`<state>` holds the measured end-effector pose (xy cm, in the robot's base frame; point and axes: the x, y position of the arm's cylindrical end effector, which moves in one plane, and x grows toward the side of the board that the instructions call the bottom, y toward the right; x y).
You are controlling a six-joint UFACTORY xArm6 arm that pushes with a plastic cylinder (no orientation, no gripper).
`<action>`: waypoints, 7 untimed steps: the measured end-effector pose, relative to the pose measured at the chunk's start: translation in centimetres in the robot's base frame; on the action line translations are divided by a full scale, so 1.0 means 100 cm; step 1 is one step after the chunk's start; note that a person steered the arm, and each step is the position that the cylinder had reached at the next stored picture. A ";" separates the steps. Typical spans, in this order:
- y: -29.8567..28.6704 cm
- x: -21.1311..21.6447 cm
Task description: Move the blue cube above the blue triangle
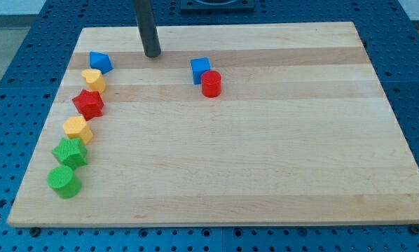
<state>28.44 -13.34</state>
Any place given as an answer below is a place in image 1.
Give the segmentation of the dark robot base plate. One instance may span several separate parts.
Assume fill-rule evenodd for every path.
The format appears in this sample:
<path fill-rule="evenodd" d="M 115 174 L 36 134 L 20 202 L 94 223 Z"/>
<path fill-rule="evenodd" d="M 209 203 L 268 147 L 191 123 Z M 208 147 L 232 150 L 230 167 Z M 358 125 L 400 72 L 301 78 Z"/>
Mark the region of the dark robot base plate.
<path fill-rule="evenodd" d="M 252 11 L 255 0 L 179 0 L 179 9 L 183 12 L 191 11 Z"/>

